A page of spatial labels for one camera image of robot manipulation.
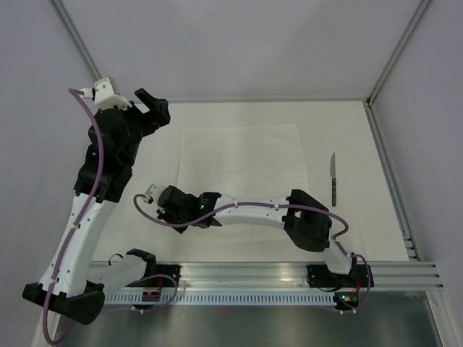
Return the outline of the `black handled steel knife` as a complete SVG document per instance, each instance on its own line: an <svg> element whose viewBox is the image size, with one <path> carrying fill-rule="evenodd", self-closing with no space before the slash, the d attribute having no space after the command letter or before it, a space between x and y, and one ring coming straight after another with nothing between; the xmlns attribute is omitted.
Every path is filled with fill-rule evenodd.
<svg viewBox="0 0 463 347"><path fill-rule="evenodd" d="M330 160L330 177L331 177L331 206L337 205L337 187L336 187L336 153L333 152Z"/></svg>

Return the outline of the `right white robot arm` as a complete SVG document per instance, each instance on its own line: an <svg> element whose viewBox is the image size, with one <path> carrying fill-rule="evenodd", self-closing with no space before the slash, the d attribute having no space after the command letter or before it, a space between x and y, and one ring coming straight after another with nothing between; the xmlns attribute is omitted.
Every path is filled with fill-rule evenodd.
<svg viewBox="0 0 463 347"><path fill-rule="evenodd" d="M348 223L300 189L282 198L248 201L219 192L196 197L169 186L157 199L158 219L183 233L198 228L251 225L281 229L299 249L321 255L323 265L307 269L312 288L337 291L368 285L369 269L357 265L357 255L348 252L339 237Z"/></svg>

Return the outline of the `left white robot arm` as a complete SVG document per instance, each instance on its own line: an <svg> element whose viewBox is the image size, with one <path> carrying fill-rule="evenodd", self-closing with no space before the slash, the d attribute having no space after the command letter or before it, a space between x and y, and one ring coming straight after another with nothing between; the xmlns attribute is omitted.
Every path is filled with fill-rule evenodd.
<svg viewBox="0 0 463 347"><path fill-rule="evenodd" d="M154 98L145 89L132 101L111 100L96 113L88 112L90 145L74 185L71 215L47 271L25 286L22 297L49 312L89 325L100 314L105 299L131 283L151 286L158 277L156 256L141 249L129 250L115 265L91 273L102 231L132 177L142 138L169 124L169 102Z"/></svg>

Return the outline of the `white cloth napkin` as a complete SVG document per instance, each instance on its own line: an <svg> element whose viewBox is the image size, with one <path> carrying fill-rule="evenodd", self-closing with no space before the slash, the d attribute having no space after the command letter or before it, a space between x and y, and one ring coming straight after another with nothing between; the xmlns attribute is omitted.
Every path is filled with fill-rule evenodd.
<svg viewBox="0 0 463 347"><path fill-rule="evenodd" d="M219 192L247 201L307 191L297 126L184 131L177 187L194 195Z"/></svg>

